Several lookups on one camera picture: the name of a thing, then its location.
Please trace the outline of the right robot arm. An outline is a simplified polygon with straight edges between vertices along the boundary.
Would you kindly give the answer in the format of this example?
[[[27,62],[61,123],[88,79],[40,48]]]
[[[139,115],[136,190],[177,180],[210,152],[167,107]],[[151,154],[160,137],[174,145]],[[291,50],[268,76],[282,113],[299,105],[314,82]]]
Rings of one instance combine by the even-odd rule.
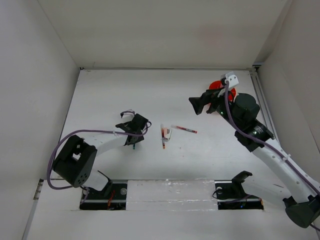
[[[257,120],[260,106],[247,93],[233,96],[224,89],[208,89],[200,97],[190,97],[195,114],[202,113],[209,105],[208,114],[218,113],[234,129],[238,142],[260,159],[280,179],[276,185],[241,171],[231,179],[227,191],[218,190],[219,200],[230,203],[247,199],[250,195],[260,197],[284,208],[289,219],[301,228],[308,228],[320,216],[320,184],[309,177],[285,153],[272,132]]]

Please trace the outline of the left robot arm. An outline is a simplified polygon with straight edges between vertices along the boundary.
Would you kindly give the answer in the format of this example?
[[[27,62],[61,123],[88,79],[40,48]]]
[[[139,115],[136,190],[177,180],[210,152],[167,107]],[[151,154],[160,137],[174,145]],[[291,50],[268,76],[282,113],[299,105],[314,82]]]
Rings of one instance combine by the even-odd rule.
[[[79,129],[66,135],[54,148],[47,166],[47,184],[53,190],[82,188],[107,198],[112,180],[94,169],[98,156],[120,147],[143,141],[152,123],[142,115],[130,112],[132,119],[115,125],[113,130]]]

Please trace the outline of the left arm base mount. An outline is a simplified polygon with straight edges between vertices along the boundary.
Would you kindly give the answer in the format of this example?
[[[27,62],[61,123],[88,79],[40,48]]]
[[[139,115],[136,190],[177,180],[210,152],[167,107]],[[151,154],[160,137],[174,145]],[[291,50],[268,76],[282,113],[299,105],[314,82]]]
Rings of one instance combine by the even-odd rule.
[[[92,171],[82,190],[79,209],[124,211],[127,205],[127,193],[127,180],[111,180],[100,171]]]

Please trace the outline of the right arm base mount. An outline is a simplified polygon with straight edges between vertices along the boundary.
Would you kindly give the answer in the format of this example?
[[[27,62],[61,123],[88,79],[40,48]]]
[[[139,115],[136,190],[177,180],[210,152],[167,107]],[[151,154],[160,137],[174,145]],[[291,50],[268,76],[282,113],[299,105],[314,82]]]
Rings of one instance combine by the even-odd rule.
[[[245,193],[242,183],[252,176],[248,171],[242,171],[231,180],[215,181],[212,197],[217,200],[218,210],[264,210],[262,200]]]

